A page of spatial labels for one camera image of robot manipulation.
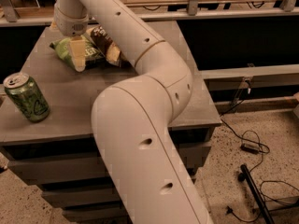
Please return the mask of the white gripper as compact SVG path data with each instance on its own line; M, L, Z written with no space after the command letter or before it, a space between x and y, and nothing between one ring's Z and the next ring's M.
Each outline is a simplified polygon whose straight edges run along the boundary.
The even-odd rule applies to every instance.
M85 70L85 41L81 36L86 32L88 25L88 15L79 18L72 18L65 15L57 5L54 6L54 21L57 28L64 36L73 36L69 47L72 55L72 62L75 70L83 72Z

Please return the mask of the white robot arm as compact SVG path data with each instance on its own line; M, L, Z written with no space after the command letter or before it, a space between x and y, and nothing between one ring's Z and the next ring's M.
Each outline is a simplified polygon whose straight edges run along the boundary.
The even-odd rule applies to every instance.
M168 132L192 96L192 72L158 33L120 0L57 0L66 36L95 18L136 71L104 89L91 113L93 136L133 224L213 224Z

